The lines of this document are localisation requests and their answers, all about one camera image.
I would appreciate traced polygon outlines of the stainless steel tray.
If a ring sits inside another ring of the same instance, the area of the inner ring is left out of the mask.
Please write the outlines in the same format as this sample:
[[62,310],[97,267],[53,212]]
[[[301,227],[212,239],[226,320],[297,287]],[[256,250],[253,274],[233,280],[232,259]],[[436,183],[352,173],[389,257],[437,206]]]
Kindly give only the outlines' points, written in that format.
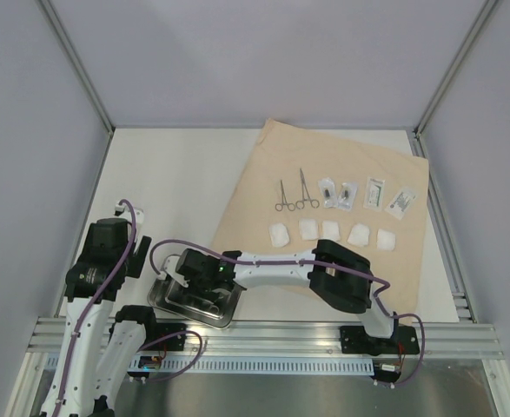
[[212,328],[226,328],[233,319],[242,288],[231,291],[217,289],[214,293],[201,293],[192,287],[183,287],[175,278],[178,255],[169,255],[162,264],[163,278],[153,284],[148,295],[149,305],[165,312],[180,315]]

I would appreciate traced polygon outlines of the steel hemostat forceps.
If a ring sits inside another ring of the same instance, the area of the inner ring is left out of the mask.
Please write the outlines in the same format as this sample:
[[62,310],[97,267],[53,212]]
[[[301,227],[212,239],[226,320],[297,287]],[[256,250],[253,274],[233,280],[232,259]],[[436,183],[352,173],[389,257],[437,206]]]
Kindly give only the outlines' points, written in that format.
[[191,299],[186,301],[186,306],[196,314],[203,314],[213,319],[222,318],[223,313],[217,303],[204,299]]
[[275,210],[277,212],[282,212],[283,210],[292,212],[296,210],[296,206],[287,199],[283,180],[280,180],[280,201],[275,204]]

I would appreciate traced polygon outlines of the long steel hemostat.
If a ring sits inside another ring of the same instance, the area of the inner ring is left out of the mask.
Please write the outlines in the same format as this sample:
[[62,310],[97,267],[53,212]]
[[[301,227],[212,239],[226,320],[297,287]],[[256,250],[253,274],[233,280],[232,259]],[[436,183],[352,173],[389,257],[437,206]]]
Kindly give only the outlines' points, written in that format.
[[295,203],[295,208],[302,210],[308,205],[312,209],[317,209],[320,207],[320,202],[312,198],[308,191],[308,185],[305,179],[305,175],[302,169],[299,169],[300,175],[300,184],[301,184],[301,198]]

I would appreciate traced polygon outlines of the white gauze pad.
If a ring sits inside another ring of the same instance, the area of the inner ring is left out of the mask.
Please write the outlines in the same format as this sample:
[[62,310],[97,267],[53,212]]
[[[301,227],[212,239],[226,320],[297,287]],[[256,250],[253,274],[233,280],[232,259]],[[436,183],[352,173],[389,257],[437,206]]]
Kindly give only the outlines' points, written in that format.
[[339,223],[335,221],[322,221],[321,237],[333,242],[339,242],[341,240]]
[[394,251],[396,245],[396,234],[394,232],[379,228],[376,237],[376,247],[382,251]]
[[348,244],[364,248],[369,244],[370,227],[363,223],[356,223],[348,236]]
[[274,248],[286,247],[289,242],[288,229],[284,223],[277,222],[268,227],[271,244]]
[[299,230],[303,241],[314,241],[319,238],[319,225],[316,219],[300,219]]

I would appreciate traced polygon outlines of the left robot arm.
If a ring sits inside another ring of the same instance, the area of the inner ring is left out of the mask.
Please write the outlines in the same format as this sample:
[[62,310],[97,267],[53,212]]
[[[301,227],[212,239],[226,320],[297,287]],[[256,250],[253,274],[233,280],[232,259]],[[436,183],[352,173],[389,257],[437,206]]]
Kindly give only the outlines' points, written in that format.
[[150,243],[136,237],[131,215],[89,225],[82,253],[66,274],[63,341],[40,415],[113,415],[132,357],[159,335],[153,308],[113,310],[126,278],[140,276]]

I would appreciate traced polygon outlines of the beige cloth drape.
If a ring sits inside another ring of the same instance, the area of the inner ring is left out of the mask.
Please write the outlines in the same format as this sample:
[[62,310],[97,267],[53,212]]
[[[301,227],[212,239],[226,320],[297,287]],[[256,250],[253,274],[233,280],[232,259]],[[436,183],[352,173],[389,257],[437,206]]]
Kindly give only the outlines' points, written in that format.
[[[317,200],[322,198],[318,187],[322,178],[331,178],[336,187],[344,182],[357,182],[352,210],[307,205],[302,210],[277,212],[280,180],[289,202],[301,198],[299,169],[303,170],[309,194]],[[316,242],[303,241],[300,236],[302,218],[338,222],[341,245],[347,246],[352,227],[363,223],[370,227],[369,244],[356,251],[370,260],[375,275],[390,283],[381,300],[390,310],[413,313],[421,282],[428,174],[429,165],[423,158],[269,120],[255,142],[211,247],[217,252],[241,250],[260,255],[312,249]],[[369,177],[386,181],[380,212],[363,208]],[[397,220],[385,207],[402,187],[414,190],[417,198],[403,219]],[[268,227],[277,222],[284,223],[288,229],[290,242],[283,248],[274,248],[270,241]],[[376,247],[379,228],[396,234],[394,251]]]

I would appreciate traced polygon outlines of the left clear blister packet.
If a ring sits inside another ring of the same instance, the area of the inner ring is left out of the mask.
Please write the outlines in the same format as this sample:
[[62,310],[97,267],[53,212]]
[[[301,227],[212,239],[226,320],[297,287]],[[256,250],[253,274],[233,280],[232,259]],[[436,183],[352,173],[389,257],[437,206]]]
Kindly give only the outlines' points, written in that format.
[[318,186],[323,198],[323,207],[325,209],[337,208],[338,199],[334,181],[329,177],[322,178],[318,181]]

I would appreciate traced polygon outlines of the clear blister packet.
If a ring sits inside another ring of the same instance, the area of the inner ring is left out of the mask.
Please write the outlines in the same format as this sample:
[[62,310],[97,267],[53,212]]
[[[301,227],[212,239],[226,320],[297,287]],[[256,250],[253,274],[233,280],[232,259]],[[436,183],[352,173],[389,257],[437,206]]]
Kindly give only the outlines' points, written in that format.
[[338,195],[338,208],[347,212],[354,206],[354,200],[358,191],[357,182],[344,182]]
[[323,198],[323,207],[325,209],[337,208],[338,199],[334,181],[329,177],[322,178],[318,181],[318,186]]

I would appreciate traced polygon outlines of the right clear blister packet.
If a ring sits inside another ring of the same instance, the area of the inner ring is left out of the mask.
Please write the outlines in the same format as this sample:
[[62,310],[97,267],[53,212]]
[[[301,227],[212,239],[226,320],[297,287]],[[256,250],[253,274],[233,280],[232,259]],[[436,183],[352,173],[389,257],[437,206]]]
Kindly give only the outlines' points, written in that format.
[[354,206],[354,200],[358,191],[357,182],[344,182],[338,195],[338,208],[347,212]]

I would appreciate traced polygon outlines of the tilted white suture packet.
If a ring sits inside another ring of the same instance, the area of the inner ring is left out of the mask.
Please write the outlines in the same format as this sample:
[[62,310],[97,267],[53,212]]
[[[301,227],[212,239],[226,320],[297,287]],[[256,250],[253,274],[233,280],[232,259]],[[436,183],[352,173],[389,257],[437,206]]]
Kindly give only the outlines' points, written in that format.
[[397,220],[402,220],[414,203],[417,194],[409,187],[402,187],[385,207],[385,211]]

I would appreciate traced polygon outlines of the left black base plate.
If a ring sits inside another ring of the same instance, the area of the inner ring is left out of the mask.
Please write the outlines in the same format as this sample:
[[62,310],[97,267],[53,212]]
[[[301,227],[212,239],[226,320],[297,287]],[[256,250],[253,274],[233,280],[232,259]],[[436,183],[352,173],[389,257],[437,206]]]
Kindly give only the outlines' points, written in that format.
[[183,322],[157,322],[148,332],[141,351],[181,352],[187,339]]

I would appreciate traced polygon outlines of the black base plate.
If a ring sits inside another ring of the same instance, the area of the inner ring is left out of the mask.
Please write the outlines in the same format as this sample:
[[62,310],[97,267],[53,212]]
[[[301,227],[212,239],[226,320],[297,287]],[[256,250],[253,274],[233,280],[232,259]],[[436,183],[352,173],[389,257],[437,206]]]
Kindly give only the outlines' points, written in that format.
[[187,339],[183,322],[157,322],[148,332],[141,351],[181,352]]
[[421,352],[416,330],[413,327],[395,324],[390,338],[367,335],[363,326],[341,326],[340,343],[343,354],[419,354]]

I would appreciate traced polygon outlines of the left aluminium frame post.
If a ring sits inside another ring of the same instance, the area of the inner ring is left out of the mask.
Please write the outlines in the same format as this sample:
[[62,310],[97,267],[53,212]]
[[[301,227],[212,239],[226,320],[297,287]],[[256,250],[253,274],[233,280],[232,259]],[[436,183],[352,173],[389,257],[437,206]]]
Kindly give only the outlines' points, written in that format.
[[58,42],[63,54],[66,56],[70,67],[72,68],[77,81],[80,83],[85,95],[87,96],[93,110],[109,138],[114,135],[115,125],[110,120],[109,114],[103,105],[89,74],[85,69],[83,62],[70,39],[70,35],[66,30],[63,21],[56,10],[55,5],[50,0],[37,0],[36,6],[43,14],[47,24],[49,25],[56,41]]

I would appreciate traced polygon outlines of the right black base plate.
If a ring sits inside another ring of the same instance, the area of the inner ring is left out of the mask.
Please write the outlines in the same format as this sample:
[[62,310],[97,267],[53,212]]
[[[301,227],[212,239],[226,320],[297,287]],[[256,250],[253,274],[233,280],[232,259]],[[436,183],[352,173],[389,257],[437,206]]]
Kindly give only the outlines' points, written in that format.
[[413,327],[395,324],[390,338],[367,335],[363,326],[341,326],[340,343],[343,354],[419,354],[421,352],[416,330]]

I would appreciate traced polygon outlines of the right aluminium frame post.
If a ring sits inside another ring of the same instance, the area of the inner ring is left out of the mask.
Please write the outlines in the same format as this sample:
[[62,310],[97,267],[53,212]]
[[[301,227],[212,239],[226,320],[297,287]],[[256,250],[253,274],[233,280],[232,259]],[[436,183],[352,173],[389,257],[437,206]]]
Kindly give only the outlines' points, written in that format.
[[473,19],[471,26],[467,30],[466,35],[456,50],[454,57],[447,66],[438,86],[434,90],[431,98],[427,102],[421,117],[414,127],[413,133],[416,138],[421,138],[430,124],[442,101],[446,97],[451,86],[454,84],[456,77],[462,70],[466,60],[471,55],[476,43],[479,41],[489,22],[492,20],[497,9],[502,4],[500,0],[486,0]]

